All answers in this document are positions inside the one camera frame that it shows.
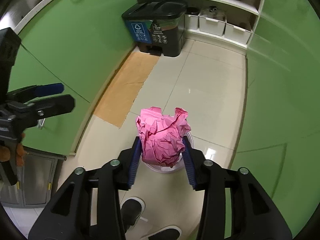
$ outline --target trash bin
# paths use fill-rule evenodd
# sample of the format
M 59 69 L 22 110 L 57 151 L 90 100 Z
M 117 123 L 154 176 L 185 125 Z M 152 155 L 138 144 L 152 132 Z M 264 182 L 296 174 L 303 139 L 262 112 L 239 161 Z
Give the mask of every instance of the trash bin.
M 184 14 L 180 1 L 135 4 L 122 18 L 141 52 L 177 57 L 185 42 Z

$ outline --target cardboard mat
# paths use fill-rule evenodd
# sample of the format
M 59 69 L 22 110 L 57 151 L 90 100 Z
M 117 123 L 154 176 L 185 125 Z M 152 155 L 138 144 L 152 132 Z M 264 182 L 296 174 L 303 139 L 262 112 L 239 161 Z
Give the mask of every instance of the cardboard mat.
M 94 114 L 121 127 L 159 57 L 132 52 L 109 83 Z

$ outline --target blue recycling label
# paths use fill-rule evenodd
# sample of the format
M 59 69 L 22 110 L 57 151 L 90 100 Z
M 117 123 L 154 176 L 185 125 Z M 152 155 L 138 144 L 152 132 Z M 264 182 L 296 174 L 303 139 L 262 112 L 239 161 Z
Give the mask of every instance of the blue recycling label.
M 127 21 L 126 25 L 135 41 L 152 43 L 147 25 L 144 22 Z

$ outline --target person's foot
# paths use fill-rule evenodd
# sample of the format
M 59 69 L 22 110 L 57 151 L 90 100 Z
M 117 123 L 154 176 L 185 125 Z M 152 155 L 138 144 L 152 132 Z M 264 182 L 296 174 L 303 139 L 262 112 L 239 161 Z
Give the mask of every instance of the person's foot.
M 122 204 L 121 215 L 125 232 L 134 228 L 145 207 L 144 201 L 138 197 L 130 197 Z
M 182 231 L 177 226 L 167 226 L 150 235 L 143 236 L 140 240 L 177 240 Z

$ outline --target metal bolt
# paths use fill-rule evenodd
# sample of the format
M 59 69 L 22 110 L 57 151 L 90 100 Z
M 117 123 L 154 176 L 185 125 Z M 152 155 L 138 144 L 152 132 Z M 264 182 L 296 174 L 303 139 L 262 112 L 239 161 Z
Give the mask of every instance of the metal bolt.
M 242 167 L 239 169 L 240 173 L 243 174 L 243 175 L 246 175 L 249 173 L 249 170 L 245 167 Z
M 210 167 L 210 166 L 213 165 L 213 161 L 212 161 L 212 160 L 205 160 L 205 161 L 203 162 L 203 164 L 204 164 L 205 166 Z
M 112 160 L 111 162 L 110 162 L 110 165 L 111 166 L 118 166 L 120 164 L 120 161 L 119 160 L 117 160 L 117 159 L 114 159 L 114 160 Z
M 80 175 L 80 174 L 82 174 L 84 171 L 85 171 L 84 168 L 78 167 L 78 168 L 75 169 L 75 174 Z
M 13 120 L 13 119 L 15 119 L 15 118 L 16 118 L 15 115 L 10 115 L 10 116 L 8 117 L 8 120 Z

